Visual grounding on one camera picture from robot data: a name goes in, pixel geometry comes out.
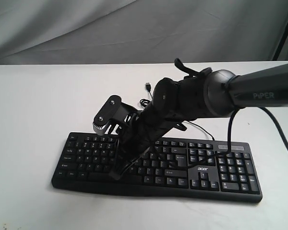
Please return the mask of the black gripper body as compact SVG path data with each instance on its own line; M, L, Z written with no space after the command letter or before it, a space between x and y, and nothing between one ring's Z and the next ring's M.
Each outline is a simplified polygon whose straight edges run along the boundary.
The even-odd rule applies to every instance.
M116 130L119 153L145 153L171 129L186 130L181 121L163 119L145 112L130 113L127 118Z

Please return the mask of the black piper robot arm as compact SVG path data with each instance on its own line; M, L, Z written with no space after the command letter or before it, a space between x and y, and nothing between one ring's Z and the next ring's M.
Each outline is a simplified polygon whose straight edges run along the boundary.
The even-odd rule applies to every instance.
M288 107L288 64L246 75L205 68L195 71L175 59L184 79L163 78L142 111L117 119L119 140L110 176L119 180L155 142L184 121L233 118L246 107Z

